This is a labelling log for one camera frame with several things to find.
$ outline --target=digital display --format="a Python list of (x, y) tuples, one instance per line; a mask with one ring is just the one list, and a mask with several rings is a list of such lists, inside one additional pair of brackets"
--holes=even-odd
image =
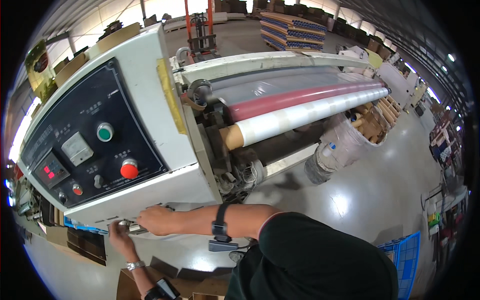
[(35, 174), (49, 189), (70, 175), (51, 151), (38, 164)]

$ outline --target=blue plastic crate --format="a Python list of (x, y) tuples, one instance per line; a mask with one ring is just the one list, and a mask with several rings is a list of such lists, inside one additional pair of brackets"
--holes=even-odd
[(101, 235), (108, 235), (108, 231), (105, 231), (103, 229), (90, 227), (90, 226), (85, 226), (82, 223), (74, 224), (74, 223), (72, 223), (72, 220), (70, 218), (67, 218), (65, 216), (63, 217), (63, 223), (65, 224), (65, 226), (72, 227), (72, 228), (75, 228), (75, 229), (90, 231), (92, 233), (101, 234)]
[(398, 300), (407, 300), (412, 291), (420, 253), (420, 231), (377, 246), (385, 254), (393, 253), (398, 275)]

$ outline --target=red emergency stop button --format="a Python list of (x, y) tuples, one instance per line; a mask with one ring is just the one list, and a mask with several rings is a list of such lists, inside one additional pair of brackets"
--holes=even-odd
[(138, 176), (138, 166), (134, 159), (125, 159), (120, 168), (120, 174), (126, 179), (135, 179)]
[(74, 184), (72, 186), (72, 191), (75, 193), (75, 195), (77, 196), (80, 196), (81, 194), (84, 193), (84, 190), (82, 189), (82, 187), (78, 184)]

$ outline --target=person's arm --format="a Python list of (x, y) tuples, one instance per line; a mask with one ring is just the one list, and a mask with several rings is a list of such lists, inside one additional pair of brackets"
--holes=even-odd
[[(128, 236), (125, 226), (119, 226), (119, 221), (110, 224), (108, 235), (110, 244), (125, 257), (127, 263), (140, 261), (133, 240)], [(155, 283), (150, 280), (144, 267), (133, 269), (131, 273), (140, 295), (144, 299), (147, 291), (155, 287)]]
[[(213, 205), (188, 212), (172, 212), (154, 205), (142, 211), (137, 222), (151, 233), (160, 236), (171, 233), (212, 235), (212, 222), (216, 220), (218, 207)], [(258, 239), (264, 222), (278, 212), (281, 211), (265, 204), (229, 205), (224, 217), (227, 234), (232, 238)]]

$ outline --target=warehouse floor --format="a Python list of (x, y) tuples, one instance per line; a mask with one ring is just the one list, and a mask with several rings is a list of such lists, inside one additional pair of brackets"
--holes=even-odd
[[(258, 21), (234, 21), (215, 25), (218, 51), (223, 56), (271, 51), (260, 38)], [(186, 46), (186, 31), (166, 34), (169, 53)], [(327, 33), (324, 51), (335, 53), (337, 43), (356, 42)], [(428, 241), (426, 215), (420, 194), (438, 184), (440, 167), (428, 149), (428, 134), (434, 123), (429, 109), (419, 118), (411, 109), (402, 113), (386, 142), (365, 158), (336, 172), (327, 183), (312, 185), (303, 164), (263, 182), (247, 203), (275, 205), (304, 213), (331, 227), (373, 244), (399, 238), (418, 230), (422, 233), (419, 269), (412, 296), (421, 293), (432, 271), (432, 249)], [(192, 236), (176, 241), (135, 238), (140, 257), (148, 264), (153, 257), (178, 269), (213, 271), (232, 267), (227, 252), (209, 252), (210, 237)], [(46, 240), (34, 236), (25, 249), (47, 287), (57, 299), (115, 299), (123, 258), (105, 243), (107, 266), (80, 263), (57, 251)]]

